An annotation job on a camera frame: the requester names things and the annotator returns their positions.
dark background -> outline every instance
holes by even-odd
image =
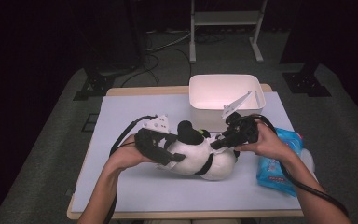
[[[103,49],[120,52],[118,47],[97,46],[98,38],[93,38],[118,29],[112,23],[104,29],[98,26],[102,12],[90,6],[99,3],[109,2],[0,0],[0,204],[65,84],[84,67],[84,55],[102,54],[117,66],[112,62],[116,56]],[[141,0],[136,4],[143,18],[142,31],[189,28],[190,1]],[[198,0],[196,8],[258,9],[259,4],[255,0]],[[105,16],[117,14],[112,9]],[[294,0],[269,1],[262,30],[290,28],[282,63],[303,63],[310,55],[317,57],[338,75],[358,104],[358,1],[304,0],[301,5]],[[140,56],[136,51],[134,48],[135,58]]]

white container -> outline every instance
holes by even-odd
[[[191,122],[195,129],[223,132],[227,129],[222,114],[229,105],[251,91],[252,94],[237,110],[242,116],[259,114],[266,99],[258,79],[251,75],[196,75],[190,79],[189,100]]]

plastic bag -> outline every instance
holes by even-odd
[[[277,135],[299,157],[303,148],[302,137],[295,132],[276,128]],[[260,186],[276,189],[296,197],[293,184],[283,175],[278,161],[266,157],[260,157],[256,175]]]

forearm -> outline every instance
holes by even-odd
[[[291,155],[282,163],[289,174],[297,181],[325,193],[309,169],[296,155]],[[329,201],[315,196],[299,187],[295,187],[296,195],[308,223],[351,223],[345,214]]]
[[[117,181],[121,170],[105,165],[89,203],[77,223],[103,223],[117,194]]]

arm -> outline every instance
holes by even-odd
[[[236,147],[238,151],[253,151],[256,155],[281,162],[290,175],[301,183],[325,192],[308,168],[278,136],[265,124],[258,123],[259,138],[256,143]],[[308,223],[351,223],[349,219],[330,202],[295,186],[304,217]]]
[[[120,173],[141,162],[151,161],[142,156],[133,142],[134,137],[131,135],[106,162],[91,194],[89,203],[77,223],[103,223],[116,197]]]

